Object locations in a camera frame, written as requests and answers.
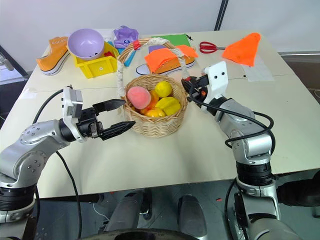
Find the green paper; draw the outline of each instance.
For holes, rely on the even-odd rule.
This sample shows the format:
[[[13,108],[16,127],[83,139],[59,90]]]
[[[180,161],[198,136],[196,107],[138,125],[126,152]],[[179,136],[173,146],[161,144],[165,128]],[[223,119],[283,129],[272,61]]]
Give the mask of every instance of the green paper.
[[[187,45],[190,47],[190,43],[186,34],[177,34],[177,35],[165,35],[165,36],[152,36],[152,38],[163,38],[167,39],[172,43],[174,46],[179,45]]]

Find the shoe sole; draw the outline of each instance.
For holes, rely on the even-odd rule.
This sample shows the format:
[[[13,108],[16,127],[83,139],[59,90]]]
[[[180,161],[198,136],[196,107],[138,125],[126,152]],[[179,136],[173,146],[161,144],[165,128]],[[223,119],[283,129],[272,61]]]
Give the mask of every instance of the shoe sole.
[[[47,76],[56,75],[62,69],[62,66],[64,65],[64,63],[69,55],[70,55],[70,53],[68,51],[66,51],[65,54],[60,58],[60,60],[56,63],[56,65],[51,70],[48,70],[48,71],[41,70],[41,72],[43,72]]]
[[[187,68],[187,69],[188,69],[188,68],[191,68],[194,64],[195,64],[195,61],[190,62],[189,64],[186,65],[186,68]],[[146,68],[148,68],[146,64],[142,64],[142,65],[138,66],[138,67],[135,69],[135,72],[136,72],[139,76],[144,76],[144,75],[150,74],[150,71],[149,71],[149,73],[146,73],[146,74],[143,74],[143,73],[138,72],[138,68],[140,68],[141,66],[146,66]],[[182,67],[179,66],[179,67],[176,67],[176,68],[171,69],[171,70],[169,70],[169,71],[164,71],[164,72],[161,72],[161,73],[158,73],[158,74],[159,74],[159,75],[168,75],[168,74],[170,74],[170,73],[173,73],[173,72],[175,72],[175,71],[179,71],[179,70],[181,70],[181,69],[182,69]]]

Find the purple bag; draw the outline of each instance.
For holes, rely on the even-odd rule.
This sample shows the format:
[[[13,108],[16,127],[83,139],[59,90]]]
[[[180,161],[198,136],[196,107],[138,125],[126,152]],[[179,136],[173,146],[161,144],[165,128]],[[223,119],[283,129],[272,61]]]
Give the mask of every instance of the purple bag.
[[[116,37],[114,46],[117,49],[125,49],[130,43],[138,40],[138,31],[127,26],[121,26],[120,28],[113,30],[113,32]]]

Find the purple bowl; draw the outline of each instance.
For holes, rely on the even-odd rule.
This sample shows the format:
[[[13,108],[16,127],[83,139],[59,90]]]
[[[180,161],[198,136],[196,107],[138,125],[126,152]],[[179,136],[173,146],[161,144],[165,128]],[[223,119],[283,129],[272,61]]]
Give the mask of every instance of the purple bowl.
[[[99,58],[104,52],[104,37],[96,30],[83,28],[73,32],[68,38],[69,51],[85,61]]]

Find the basket handle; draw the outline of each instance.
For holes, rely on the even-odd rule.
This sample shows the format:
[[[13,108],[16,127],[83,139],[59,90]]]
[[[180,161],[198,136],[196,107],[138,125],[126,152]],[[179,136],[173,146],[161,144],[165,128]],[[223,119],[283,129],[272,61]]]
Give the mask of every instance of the basket handle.
[[[161,38],[161,37],[148,37],[148,38],[142,38],[137,40],[139,42],[139,45],[141,47],[143,46],[157,46],[157,45],[163,45],[170,49],[179,60],[179,63],[182,68],[182,78],[186,79],[190,76],[187,70],[186,62],[184,57],[184,54],[179,48],[176,48],[174,45],[171,44],[171,42],[167,39]],[[124,97],[125,96],[125,86],[124,86],[124,63],[125,61],[131,56],[132,52],[135,51],[134,43],[130,43],[125,50],[118,56],[117,58],[117,70],[116,70],[116,77],[117,77],[117,94],[118,97]]]

